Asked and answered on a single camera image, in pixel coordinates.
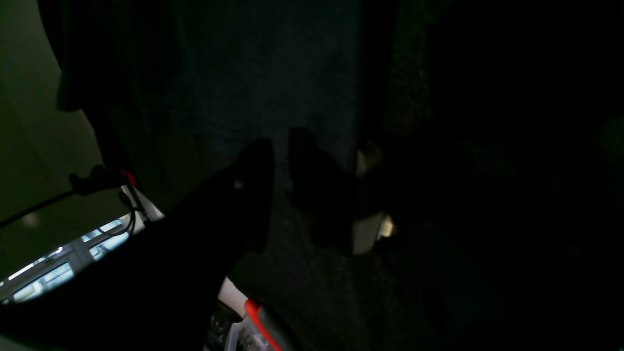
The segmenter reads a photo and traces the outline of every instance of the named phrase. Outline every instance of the dark fabric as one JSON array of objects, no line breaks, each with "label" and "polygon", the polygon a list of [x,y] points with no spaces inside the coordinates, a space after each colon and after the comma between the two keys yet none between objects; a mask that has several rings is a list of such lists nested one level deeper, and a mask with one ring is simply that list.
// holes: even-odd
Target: dark fabric
[{"label": "dark fabric", "polygon": [[[273,140],[266,250],[230,277],[305,349],[621,347],[621,7],[396,4],[364,12],[368,26],[393,35],[373,46],[391,47],[390,57],[360,68],[377,62],[389,79],[356,69],[357,52],[374,50],[356,44],[371,31],[358,32],[354,1],[79,5],[82,19],[63,16],[82,21],[70,32],[86,45],[55,52],[89,58],[59,59],[64,82],[104,90],[87,100],[131,111],[114,115],[132,118],[140,142],[128,141],[123,119],[113,125],[157,205],[172,208],[191,189],[184,182],[227,164],[250,139]],[[366,100],[379,100],[357,125],[357,108],[370,106],[358,104],[360,84]],[[73,106],[80,94],[61,87],[59,105]],[[399,235],[345,257],[315,245],[314,216],[293,202],[287,131],[309,129],[348,170],[356,126],[384,151]],[[142,143],[156,145],[150,157],[160,161],[142,159],[138,150],[154,152]]]}]

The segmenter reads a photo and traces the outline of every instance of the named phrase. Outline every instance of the window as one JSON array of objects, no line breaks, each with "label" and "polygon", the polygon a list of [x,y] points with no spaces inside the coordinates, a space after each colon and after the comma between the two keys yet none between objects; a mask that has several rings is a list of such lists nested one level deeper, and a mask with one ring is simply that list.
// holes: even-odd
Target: window
[{"label": "window", "polygon": [[85,235],[83,235],[81,237],[82,238],[82,242],[87,242],[87,241],[93,239],[94,237],[99,236],[101,233],[102,232],[99,229],[96,229],[96,230],[94,230],[92,232],[89,232],[89,233],[87,233],[87,234],[85,234]]},{"label": "window", "polygon": [[[124,230],[129,220],[130,214],[115,219],[43,255],[0,281],[0,304],[28,301],[67,282],[75,273],[128,240],[130,234]],[[138,224],[142,224],[139,215]]]},{"label": "window", "polygon": [[100,230],[102,232],[108,232],[110,229],[113,229],[114,227],[117,227],[119,225],[121,225],[121,220],[115,219],[111,223],[104,224],[102,227],[100,227]]},{"label": "window", "polygon": [[123,244],[129,236],[130,235],[128,233],[123,233],[122,235],[111,237],[110,239],[93,246],[89,249],[89,253],[91,253],[91,256],[93,256],[96,261],[99,261],[105,254]]},{"label": "window", "polygon": [[15,302],[28,301],[46,291],[54,289],[58,285],[61,285],[71,279],[73,276],[74,271],[69,263],[62,264],[61,266],[48,272],[43,277],[35,280],[22,288],[20,291],[16,292],[13,295],[13,299],[15,299]]}]

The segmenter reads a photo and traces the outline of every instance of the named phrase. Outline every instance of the black cable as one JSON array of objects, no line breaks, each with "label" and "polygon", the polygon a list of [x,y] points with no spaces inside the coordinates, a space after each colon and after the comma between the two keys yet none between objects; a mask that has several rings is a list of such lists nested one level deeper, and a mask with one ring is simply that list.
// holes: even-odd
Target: black cable
[{"label": "black cable", "polygon": [[134,200],[134,203],[137,204],[137,211],[139,214],[143,215],[144,224],[147,225],[150,222],[150,218],[147,217],[147,212],[145,211],[145,207],[143,206],[141,199],[139,199],[136,189],[134,189],[132,185],[128,185],[128,192],[130,193],[132,200]]},{"label": "black cable", "polygon": [[114,234],[104,233],[104,234],[108,235],[109,237],[116,237],[116,236],[122,235],[122,234],[124,234],[126,232],[128,234],[132,235],[134,233],[134,227],[135,227],[135,224],[137,222],[137,213],[136,213],[136,211],[138,211],[139,208],[132,206],[130,198],[128,197],[128,195],[125,192],[119,192],[119,199],[130,210],[130,222],[128,222],[128,225],[126,225],[126,227],[123,230],[120,230],[120,231],[118,231],[118,232],[116,232]]},{"label": "black cable", "polygon": [[45,206],[51,205],[57,201],[60,201],[62,199],[65,199],[66,197],[70,197],[71,195],[74,195],[76,193],[76,190],[70,190],[68,192],[64,192],[63,194],[60,195],[56,195],[55,197],[51,198],[51,199],[47,199],[44,202],[40,202],[38,204],[36,204],[35,206],[32,206],[28,209],[25,209],[17,214],[14,214],[12,216],[10,216],[9,218],[3,220],[2,222],[0,222],[0,228],[3,228],[13,222],[15,222],[16,220],[24,217],[25,215],[31,213],[31,212],[35,212],[39,209],[44,208]]}]

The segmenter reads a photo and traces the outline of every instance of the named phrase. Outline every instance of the red strap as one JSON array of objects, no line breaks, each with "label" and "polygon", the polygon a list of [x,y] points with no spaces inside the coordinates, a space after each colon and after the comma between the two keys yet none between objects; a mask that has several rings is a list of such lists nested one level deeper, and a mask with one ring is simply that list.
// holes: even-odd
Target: red strap
[{"label": "red strap", "polygon": [[265,328],[262,322],[260,322],[260,309],[262,309],[262,306],[257,301],[249,299],[247,300],[247,302],[245,302],[245,310],[247,311],[247,314],[249,315],[253,323],[256,325],[256,327],[260,329],[260,332],[262,333],[262,335],[265,336],[266,341],[268,341],[269,344],[273,346],[275,351],[281,351],[278,344],[275,342],[275,340],[273,340],[273,337],[271,337],[271,335],[269,334],[269,331]]}]

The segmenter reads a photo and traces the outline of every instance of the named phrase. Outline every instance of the wire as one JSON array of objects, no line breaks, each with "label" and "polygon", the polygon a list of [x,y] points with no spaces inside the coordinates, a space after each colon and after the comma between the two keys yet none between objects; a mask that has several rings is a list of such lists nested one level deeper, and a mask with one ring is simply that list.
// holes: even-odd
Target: wire
[{"label": "wire", "polygon": [[128,195],[126,195],[125,192],[119,192],[119,199],[130,210],[130,222],[128,222],[128,225],[126,225],[126,227],[123,230],[120,230],[120,231],[118,231],[118,232],[116,232],[114,234],[105,233],[109,237],[116,237],[116,236],[122,235],[122,234],[124,234],[126,232],[128,234],[132,235],[134,233],[135,224],[137,223],[137,211],[139,210],[139,208],[132,206],[130,198],[128,197]]},{"label": "wire", "polygon": [[51,198],[51,199],[47,199],[44,202],[40,202],[38,204],[36,204],[35,206],[32,206],[28,209],[25,209],[23,211],[21,211],[20,213],[14,214],[12,216],[10,216],[9,218],[3,220],[2,222],[0,222],[0,228],[5,227],[13,222],[15,222],[16,220],[24,217],[25,215],[31,213],[31,212],[35,212],[36,210],[42,209],[45,206],[51,205],[57,201],[60,201],[62,199],[65,199],[66,197],[70,197],[71,195],[74,195],[76,193],[75,190],[70,190],[68,192],[64,192],[63,194],[60,195],[56,195],[55,197]]}]

